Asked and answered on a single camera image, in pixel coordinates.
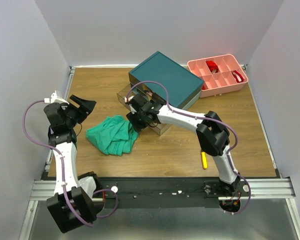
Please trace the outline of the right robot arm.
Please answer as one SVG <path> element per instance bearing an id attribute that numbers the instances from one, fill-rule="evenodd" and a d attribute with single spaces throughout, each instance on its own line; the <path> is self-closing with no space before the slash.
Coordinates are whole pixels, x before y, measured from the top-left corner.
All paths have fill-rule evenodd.
<path id="1" fill-rule="evenodd" d="M 151 124 L 174 125 L 195 133 L 201 151 L 212 156 L 217 167 L 220 192 L 225 196 L 237 192 L 240 178 L 230 153 L 230 132 L 215 112 L 189 112 L 166 102 L 147 100 L 139 93 L 125 97 L 124 102 L 130 108 L 126 116 L 138 133 Z"/>

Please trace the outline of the yellow screwdriver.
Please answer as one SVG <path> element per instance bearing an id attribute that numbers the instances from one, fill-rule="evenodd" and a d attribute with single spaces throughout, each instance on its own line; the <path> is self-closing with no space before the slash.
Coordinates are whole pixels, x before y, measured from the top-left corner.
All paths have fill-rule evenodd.
<path id="1" fill-rule="evenodd" d="M 200 154 L 201 154 L 202 168 L 204 170 L 206 170 L 208 168 L 208 161 L 207 161 L 206 153 L 202 151 Z"/>

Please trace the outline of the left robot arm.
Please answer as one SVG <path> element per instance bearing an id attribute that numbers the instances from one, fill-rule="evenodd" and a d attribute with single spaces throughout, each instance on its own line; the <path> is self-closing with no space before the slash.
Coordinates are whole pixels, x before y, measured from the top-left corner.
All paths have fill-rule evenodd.
<path id="1" fill-rule="evenodd" d="M 77 174 L 76 125 L 81 124 L 94 110 L 96 101 L 71 95 L 69 103 L 58 91 L 44 99 L 43 111 L 50 123 L 48 145 L 56 164 L 56 182 L 53 196 L 46 201 L 47 208 L 62 233 L 80 226 L 92 226 L 97 210 L 93 198 L 101 191 L 94 172 Z"/>

